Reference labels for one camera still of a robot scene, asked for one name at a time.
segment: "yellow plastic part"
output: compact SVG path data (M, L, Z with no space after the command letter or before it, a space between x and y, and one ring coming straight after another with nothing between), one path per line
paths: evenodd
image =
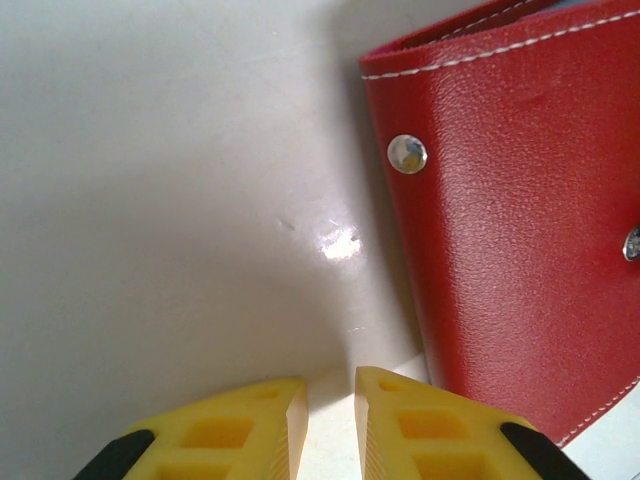
M295 479L308 416L305 383L280 379L144 420L156 439L125 480Z
M500 432L526 420L387 370L356 371L365 480L539 480Z

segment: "scratch mark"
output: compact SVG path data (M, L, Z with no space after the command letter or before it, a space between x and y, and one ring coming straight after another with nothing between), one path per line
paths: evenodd
M187 3L187 0L178 0L178 1L180 3L180 6L185 12L187 20L191 21L191 23L193 23L198 28L198 30L200 30L206 36L212 38L216 42L216 45L218 45L225 53L227 54L231 53L230 50L226 47L226 45L224 45L224 43L220 41L220 38L218 38L218 35L216 34L216 32L212 32L207 27L205 27L202 24L202 22L200 22L200 20L196 16L191 6Z
M280 226L282 228L285 228L285 229L289 230L290 232L295 232L296 231L296 226L293 223L288 222L283 218L278 218L278 223L280 223Z
M412 16L411 14L409 14L409 13L405 13L405 14L404 14L404 16L405 16L405 18L407 19L407 23L409 24L409 28L410 28L411 30L415 30L415 29L416 29L416 26L415 26L415 24L413 23L413 16Z

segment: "leather texture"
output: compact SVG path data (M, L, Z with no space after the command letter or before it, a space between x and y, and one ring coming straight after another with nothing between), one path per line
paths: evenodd
M361 70L434 383L563 446L640 375L640 0L531 15L554 3L490 2ZM386 160L400 134L415 175Z

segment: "black rubber pad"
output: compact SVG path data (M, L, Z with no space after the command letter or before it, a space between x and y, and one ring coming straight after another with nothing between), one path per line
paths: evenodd
M110 442L73 480L123 480L155 438L138 430Z
M517 423L503 423L500 431L542 480L589 480L589 477L542 433Z

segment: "white stitching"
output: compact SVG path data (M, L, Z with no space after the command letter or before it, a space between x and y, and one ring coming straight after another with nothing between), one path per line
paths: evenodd
M620 20L636 17L638 15L640 15L640 10L634 10L632 12L627 12L627 13L625 13L623 15L616 15L614 17L605 18L605 19L602 19L602 20L597 20L595 22L585 23L584 25L580 25L578 27L571 27L571 28L567 28L566 30L559 30L559 31L554 32L554 33L548 33L546 35L542 35L541 37L530 38L530 39L525 40L523 42L512 43L511 45L509 45L507 47L496 48L495 50L490 50L488 52L482 52L482 53L479 53L477 55L469 55L469 56L458 58L458 59L455 59L455 60L449 60L449 61L442 62L442 63L433 63L431 65L427 65L427 66L424 66L424 67L413 68L411 70L403 70L403 71L400 71L400 72L389 72L389 73L383 73L381 75L363 75L362 79L363 80L380 80L380 79L383 79L383 78L405 77L405 76L408 76L408 75L416 75L418 73L424 73L424 72L431 72L433 70L439 70L440 68L455 67L456 65L460 65L461 63L469 63L469 62L473 62L475 60L479 60L481 58L489 58L489 57L492 57L493 55L498 55L498 54L501 54L501 53L507 53L507 52L510 52L511 50L517 50L517 49L520 49L520 48L524 48L524 47L528 47L528 46L531 46L531 45L535 45L536 43L543 42L543 41L549 40L551 38L561 37L561 36L566 35L568 33L582 32L582 31L588 30L590 28L594 28L594 27L597 27L597 26L600 26L600 25L606 25L606 24L613 23L613 22L619 22Z
M511 10L515 10L516 8L520 8L520 7L522 7L522 6L524 6L524 5L528 4L528 3L535 2L535 1L537 1L537 0L524 0L524 2L519 2L519 3L516 3L515 5L511 5L510 7L507 7L504 10L502 10L501 12L497 12L497 13L494 13L494 14L489 15L487 17L481 18L480 20L477 20L477 21L475 21L473 23L470 23L469 25L465 25L464 27L457 28L453 32L447 33L446 35L443 35L442 37L440 37L440 38L438 38L436 40L432 40L431 42L428 43L428 45L431 45L432 43L439 42L440 40L444 40L445 38L449 38L449 37L451 37L451 36L453 36L453 35L455 35L457 33L462 32L463 30L468 30L469 28L475 27L476 25L480 25L481 23L484 23L487 20L491 20L493 18L499 17L502 14L505 14L505 13L511 11Z
M602 412L606 411L609 409L609 407L611 407L614 403L616 403L620 397L622 395L624 395L626 392L628 392L629 390L631 390L633 387L635 387L638 383L640 383L640 377L637 377L633 382L631 382L629 385L627 385L626 387L624 387L619 393L618 395L616 395L615 397L613 397L611 400L609 400L607 403L604 404L604 407L600 407L597 410L595 410L591 415L589 415L587 418L584 419L584 421L580 424L578 424L578 426L576 426L576 428L574 428L573 430L571 430L562 440L560 440L558 443L556 443L556 445L560 448L564 447L567 442L569 440L571 440L571 438L578 433L578 431L584 427L586 424L592 422L593 420L595 420L596 417L598 417Z

